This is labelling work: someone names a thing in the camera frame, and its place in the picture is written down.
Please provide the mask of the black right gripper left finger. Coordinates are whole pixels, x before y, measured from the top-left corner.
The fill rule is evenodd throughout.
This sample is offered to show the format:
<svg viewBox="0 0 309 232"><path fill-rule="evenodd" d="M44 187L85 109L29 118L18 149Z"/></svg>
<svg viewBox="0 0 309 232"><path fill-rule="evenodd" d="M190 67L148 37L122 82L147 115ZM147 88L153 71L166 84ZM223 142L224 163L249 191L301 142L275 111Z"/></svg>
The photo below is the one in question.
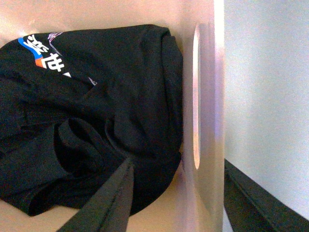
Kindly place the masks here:
<svg viewBox="0 0 309 232"><path fill-rule="evenodd" d="M133 199L134 170L126 159L59 232L125 232Z"/></svg>

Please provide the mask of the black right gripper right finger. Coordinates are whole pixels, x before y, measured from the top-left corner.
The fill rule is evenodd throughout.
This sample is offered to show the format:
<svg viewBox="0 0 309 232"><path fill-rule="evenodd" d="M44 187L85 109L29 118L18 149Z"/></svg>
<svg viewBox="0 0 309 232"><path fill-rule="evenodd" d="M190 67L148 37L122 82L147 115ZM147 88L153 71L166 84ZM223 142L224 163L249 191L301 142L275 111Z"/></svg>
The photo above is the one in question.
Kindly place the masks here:
<svg viewBox="0 0 309 232"><path fill-rule="evenodd" d="M234 232L307 232L309 220L225 160L224 208Z"/></svg>

